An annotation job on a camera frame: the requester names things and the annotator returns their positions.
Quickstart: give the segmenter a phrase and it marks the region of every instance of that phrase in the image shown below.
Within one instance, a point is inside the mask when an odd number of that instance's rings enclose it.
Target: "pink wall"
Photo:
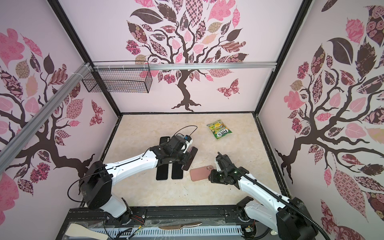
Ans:
[[[301,0],[118,0],[111,4],[70,0],[61,4],[93,61],[159,64],[275,61]],[[142,14],[145,11],[151,17]],[[190,23],[190,30],[184,23]],[[191,81],[191,72],[181,71],[178,78],[176,70],[152,71],[149,94],[112,96],[122,112],[253,111],[270,75],[270,69],[223,74],[201,70],[193,72],[199,79]],[[238,91],[230,88],[236,79]]]
[[[83,61],[46,1],[4,2],[0,18],[4,148]],[[2,238],[56,237],[68,209],[78,205],[67,188],[99,159],[116,119],[104,96],[82,83],[68,95],[0,176]],[[75,188],[70,193],[80,199]]]
[[[382,1],[315,1],[260,114],[331,239],[383,238],[383,29]]]

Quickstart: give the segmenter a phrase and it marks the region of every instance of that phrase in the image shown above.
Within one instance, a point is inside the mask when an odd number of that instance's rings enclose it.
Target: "knife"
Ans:
[[[163,226],[159,228],[162,230],[178,230],[178,229],[182,229],[183,227],[197,227],[202,224],[203,224],[202,222],[192,222],[192,223],[184,223],[184,224],[171,225],[171,226]]]

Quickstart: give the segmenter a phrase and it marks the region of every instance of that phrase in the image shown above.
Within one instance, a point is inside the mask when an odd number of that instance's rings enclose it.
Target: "green candy packet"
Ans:
[[[228,133],[232,133],[231,130],[229,130],[221,120],[217,120],[216,122],[208,124],[207,126],[212,130],[212,133],[215,135],[216,139],[219,139]]]

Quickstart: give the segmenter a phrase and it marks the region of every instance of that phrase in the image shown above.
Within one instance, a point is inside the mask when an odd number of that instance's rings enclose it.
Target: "wire basket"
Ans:
[[[100,66],[94,67],[83,79],[88,92],[101,92],[96,80],[102,80],[108,92],[119,93],[149,93],[152,84],[152,76],[148,61],[134,61],[143,65],[134,67],[122,66]]]

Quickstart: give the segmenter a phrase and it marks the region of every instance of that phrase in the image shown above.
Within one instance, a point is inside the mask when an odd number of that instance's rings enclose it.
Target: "pink butterfly decal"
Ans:
[[[229,99],[229,96],[235,93],[239,93],[239,88],[237,85],[239,85],[239,79],[236,79],[232,82],[231,86],[229,88],[218,88],[217,90],[221,93],[224,93],[224,96],[226,96]]]
[[[103,111],[105,111],[101,107],[98,107],[93,100],[92,100],[92,108],[93,108],[93,111],[95,112],[95,115],[93,115],[93,117],[91,118],[91,121],[89,122],[90,126],[95,125],[96,123],[97,124],[102,123],[103,119],[100,115],[102,115]]]

